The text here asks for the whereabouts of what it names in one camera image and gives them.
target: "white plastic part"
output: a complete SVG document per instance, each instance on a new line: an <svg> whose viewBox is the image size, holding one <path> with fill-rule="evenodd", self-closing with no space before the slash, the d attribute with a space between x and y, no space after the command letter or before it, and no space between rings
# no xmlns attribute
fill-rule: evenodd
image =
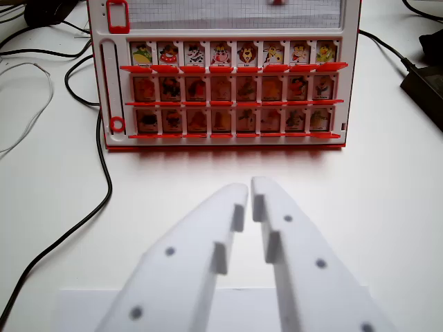
<svg viewBox="0 0 443 332"><path fill-rule="evenodd" d="M96 331L205 331L247 198L247 186L231 184L183 218L143 255Z"/></svg>
<svg viewBox="0 0 443 332"><path fill-rule="evenodd" d="M370 294L274 181L252 180L253 219L274 266L282 332L393 332Z"/></svg>

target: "black power adapter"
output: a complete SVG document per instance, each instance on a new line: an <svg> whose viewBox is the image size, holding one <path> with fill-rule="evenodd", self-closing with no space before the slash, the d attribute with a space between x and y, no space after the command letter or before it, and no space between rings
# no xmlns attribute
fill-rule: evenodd
<svg viewBox="0 0 443 332"><path fill-rule="evenodd" d="M443 66L417 68L406 58L401 62L409 72L401 88L443 131Z"/></svg>

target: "white paper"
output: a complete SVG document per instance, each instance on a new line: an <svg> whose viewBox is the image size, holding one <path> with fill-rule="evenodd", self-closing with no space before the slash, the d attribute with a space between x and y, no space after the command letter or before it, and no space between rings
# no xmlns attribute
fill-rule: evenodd
<svg viewBox="0 0 443 332"><path fill-rule="evenodd" d="M338 28L341 0L128 0L138 29Z"/></svg>

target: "black cable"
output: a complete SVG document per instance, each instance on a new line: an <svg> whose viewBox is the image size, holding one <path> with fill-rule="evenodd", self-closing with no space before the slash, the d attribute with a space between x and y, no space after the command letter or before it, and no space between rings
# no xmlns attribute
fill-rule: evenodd
<svg viewBox="0 0 443 332"><path fill-rule="evenodd" d="M405 58L403 55L401 55L401 53L398 50L393 48L391 45L388 45L387 43L385 43L383 40L378 38L376 35L373 35L372 33L367 33L366 31L361 30L361 29L359 29L359 34L369 37L374 42L379 43L380 45L382 45L383 47L387 48L392 53L394 53L396 56L398 56L401 60L401 63L406 67L406 69L408 71L411 71L411 70L415 71L417 69L417 67L411 61L409 61L407 58Z"/></svg>
<svg viewBox="0 0 443 332"><path fill-rule="evenodd" d="M66 87L69 87L68 81L65 80ZM74 97L74 92L72 92L71 89L69 89L70 94ZM49 247L47 247L45 250L43 250L36 258L33 259L32 262L29 263L29 265L26 267L25 271L21 274L19 281L17 282L17 285L15 286L14 290L12 291L12 295L10 296L10 299L8 300L8 303L6 304L5 309L3 310L3 313L0 317L0 331L3 330L6 320L8 319L8 316L12 310L12 307L14 306L14 302L19 296L20 290L23 287L24 283L26 282L26 278L29 275L29 272L34 268L35 264L37 264L40 260L42 260L43 257L45 257L48 253L50 253L52 250L56 249L64 240L66 240L70 235L72 235L76 230L78 230L80 227L82 227L89 219L91 219L97 212L99 212L109 201L112 195L112 181L111 177L109 175L105 157L103 156L103 150L101 145L101 139L100 139L100 127L102 124L102 118L101 118L101 112L98 113L97 117L97 125L96 125L96 144L97 144L97 151L98 156L100 158L100 163L102 164L103 173L105 174L106 182L108 185L108 191L106 193L106 196L103 198L103 200L100 202L100 204L97 205L97 207L91 211L87 216L85 216L79 223L77 223L75 226L73 226L70 230L68 230L66 233L64 233L56 242L51 244Z"/></svg>
<svg viewBox="0 0 443 332"><path fill-rule="evenodd" d="M418 9L412 7L409 4L408 0L402 0L402 1L403 1L404 5L407 7L407 9L413 11L415 14L421 15L421 16L427 18L427 19L433 19L434 21L441 21L441 20L443 20L443 17L441 17L441 16L431 15L431 14L428 14L426 12L422 12L421 10L418 10Z"/></svg>
<svg viewBox="0 0 443 332"><path fill-rule="evenodd" d="M0 10L0 14L1 14L2 12L7 12L7 11L9 11L9 10L11 10L11 9L17 8L18 6L21 6L21 5L22 5L22 3L18 3L17 5L13 5L13 6L10 6L10 7L7 7L7 8L4 8L4 9Z"/></svg>
<svg viewBox="0 0 443 332"><path fill-rule="evenodd" d="M28 31L34 30L37 27L33 27L31 28L30 26L23 28L21 30L18 30L17 32L13 33L11 36L6 37L6 39L4 39L1 43L0 43L0 50L3 46L6 45L6 43L8 43L11 39L15 38L18 35L21 35L22 33L27 33ZM44 53L44 54L49 54L49 55L56 55L58 57L70 57L70 58L78 58L79 56L83 55L84 52L87 51L88 47L90 47L92 41L88 40L88 42L84 45L84 47L82 48L82 50L79 53L76 54L66 54L66 53L59 53L59 52L54 52L51 50L40 50L37 48L25 48L25 49L20 49L20 50L8 50L6 52L0 52L0 56L2 55L12 55L12 54L20 54L20 53L29 53L29 52L34 52L34 53Z"/></svg>
<svg viewBox="0 0 443 332"><path fill-rule="evenodd" d="M68 25L68 26L72 26L73 28L75 28L75 29L77 29L77 30L79 30L79 31L82 31L82 32L84 32L84 33L87 33L88 35L91 34L91 32L90 32L89 30L81 29L81 28L79 28L78 26L74 26L72 23L69 23L69 22L67 22L67 21L61 21L60 23L66 24L66 25Z"/></svg>
<svg viewBox="0 0 443 332"><path fill-rule="evenodd" d="M68 72L66 73L66 75L64 76L64 85L66 85L66 88L68 89L68 92L72 95L72 97L77 100L78 102L81 102L82 104L85 105L89 105L89 106L100 106L100 104L98 102L88 102L87 100L79 97L78 95L76 95L74 93L74 91L72 91L71 87L69 86L68 80L69 80L69 76L71 76L72 72L77 69L77 67L79 65L81 65L83 62L92 59L93 55L88 55L87 57L84 57L83 59L81 59L79 62L77 62L76 64L73 65L73 67L71 69L68 70Z"/></svg>
<svg viewBox="0 0 443 332"><path fill-rule="evenodd" d="M370 39L376 41L377 43L379 43L380 45L382 45L383 47L386 47L388 50L390 50L392 53L394 53L396 56L398 56L400 59L405 59L405 57L403 55L400 54L400 52L398 50L396 50L395 48L393 48L390 45L387 45L387 43L385 43L383 40L381 40L380 38L378 38L377 36L373 35L372 33L367 33L364 30L359 30L359 33L363 36L369 37Z"/></svg>

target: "red plastic frame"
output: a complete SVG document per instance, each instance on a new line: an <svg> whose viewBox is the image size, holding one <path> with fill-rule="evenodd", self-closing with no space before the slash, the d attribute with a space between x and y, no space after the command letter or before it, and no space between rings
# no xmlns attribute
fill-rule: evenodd
<svg viewBox="0 0 443 332"><path fill-rule="evenodd" d="M126 15L126 26L113 26L111 24L111 11L109 10L111 4L121 5L123 4L125 7L125 15ZM129 27L129 6L127 5L126 0L107 0L106 1L106 11L108 16L108 29L110 33L129 33L131 28Z"/></svg>

